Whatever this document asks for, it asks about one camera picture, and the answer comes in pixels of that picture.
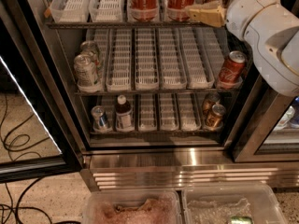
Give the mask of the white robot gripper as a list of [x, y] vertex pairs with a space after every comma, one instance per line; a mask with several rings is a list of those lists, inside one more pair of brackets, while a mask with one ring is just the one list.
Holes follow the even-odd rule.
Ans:
[[185, 7], [191, 21], [198, 21], [212, 27], [222, 27], [239, 40], [244, 40], [244, 33], [252, 19], [263, 9], [277, 4], [279, 0], [232, 0], [227, 8], [221, 0]]

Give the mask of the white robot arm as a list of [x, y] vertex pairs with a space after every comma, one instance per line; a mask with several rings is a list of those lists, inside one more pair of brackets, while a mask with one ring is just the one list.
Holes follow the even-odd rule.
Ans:
[[253, 62], [267, 84], [290, 97], [299, 95], [299, 19], [279, 0], [231, 0], [185, 7], [192, 21], [226, 27], [247, 42]]

